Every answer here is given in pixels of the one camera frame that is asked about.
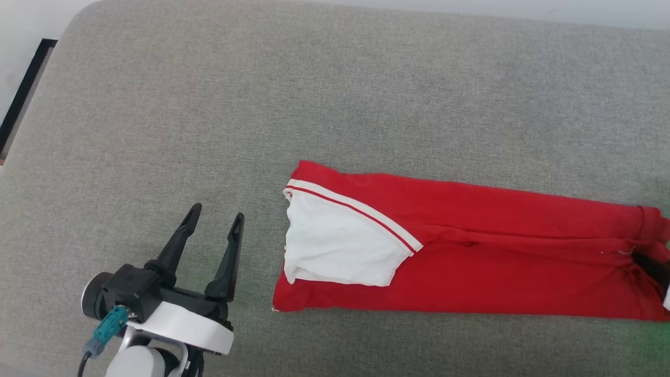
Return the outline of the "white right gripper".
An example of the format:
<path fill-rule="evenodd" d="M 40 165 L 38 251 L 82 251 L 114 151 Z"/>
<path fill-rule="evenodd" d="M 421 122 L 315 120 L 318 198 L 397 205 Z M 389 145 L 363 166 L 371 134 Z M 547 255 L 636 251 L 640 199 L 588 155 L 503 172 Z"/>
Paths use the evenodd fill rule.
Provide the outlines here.
<path fill-rule="evenodd" d="M 661 263 L 641 251 L 632 253 L 636 269 L 656 286 L 658 294 L 665 294 L 663 307 L 670 311 L 670 263 Z"/>

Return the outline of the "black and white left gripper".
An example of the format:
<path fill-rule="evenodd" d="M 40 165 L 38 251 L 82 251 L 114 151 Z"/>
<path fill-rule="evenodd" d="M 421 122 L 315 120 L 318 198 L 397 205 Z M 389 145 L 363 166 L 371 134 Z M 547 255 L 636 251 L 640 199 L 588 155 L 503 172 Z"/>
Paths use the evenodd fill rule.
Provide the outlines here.
<path fill-rule="evenodd" d="M 187 239 L 194 233 L 202 210 L 201 203 L 194 204 L 158 257 L 144 264 L 158 275 L 161 287 L 175 286 Z M 217 355 L 231 351 L 235 337 L 228 320 L 228 303 L 235 297 L 244 222 L 244 214 L 237 213 L 227 235 L 224 256 L 204 295 L 180 288 L 161 289 L 162 301 L 148 319 L 141 324 L 128 322 L 125 348 L 148 345 L 157 339 Z"/>

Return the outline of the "red and white garment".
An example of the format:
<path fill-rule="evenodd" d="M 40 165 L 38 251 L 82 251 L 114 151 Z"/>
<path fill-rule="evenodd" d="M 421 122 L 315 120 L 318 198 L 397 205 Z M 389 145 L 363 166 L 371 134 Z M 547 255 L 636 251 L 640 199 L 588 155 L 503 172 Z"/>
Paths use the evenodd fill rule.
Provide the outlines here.
<path fill-rule="evenodd" d="M 346 174 L 302 160 L 273 296 L 306 308 L 558 315 L 670 322 L 632 260 L 670 263 L 670 219 L 504 188 Z"/>

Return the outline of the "grey fabric sofa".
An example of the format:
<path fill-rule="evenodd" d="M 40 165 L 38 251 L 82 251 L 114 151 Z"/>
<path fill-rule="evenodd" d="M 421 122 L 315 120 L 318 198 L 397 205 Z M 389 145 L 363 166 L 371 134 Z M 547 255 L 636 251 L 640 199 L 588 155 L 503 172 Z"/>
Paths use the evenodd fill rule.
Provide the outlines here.
<path fill-rule="evenodd" d="M 271 296 L 307 159 L 670 214 L 670 31 L 321 3 L 113 0 L 53 50 L 0 167 L 0 377 L 75 377 L 90 279 L 160 253 L 178 284 L 246 224 L 229 356 L 206 377 L 670 377 L 670 325 L 324 310 Z"/>

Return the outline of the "black floor strip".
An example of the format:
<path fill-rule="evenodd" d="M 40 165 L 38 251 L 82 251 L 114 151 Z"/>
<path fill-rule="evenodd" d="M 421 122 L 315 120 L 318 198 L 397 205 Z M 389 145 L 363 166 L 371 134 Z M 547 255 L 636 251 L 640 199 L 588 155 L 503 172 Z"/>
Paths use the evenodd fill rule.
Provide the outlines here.
<path fill-rule="evenodd" d="M 15 93 L 14 99 L 10 103 L 7 114 L 2 124 L 0 124 L 0 165 L 5 164 L 9 155 L 10 146 L 14 142 L 15 134 L 18 131 L 27 107 L 34 95 L 34 92 L 40 82 L 44 69 L 50 59 L 53 50 L 57 46 L 58 40 L 43 39 L 40 41 L 33 58 L 27 67 L 26 74 Z"/>

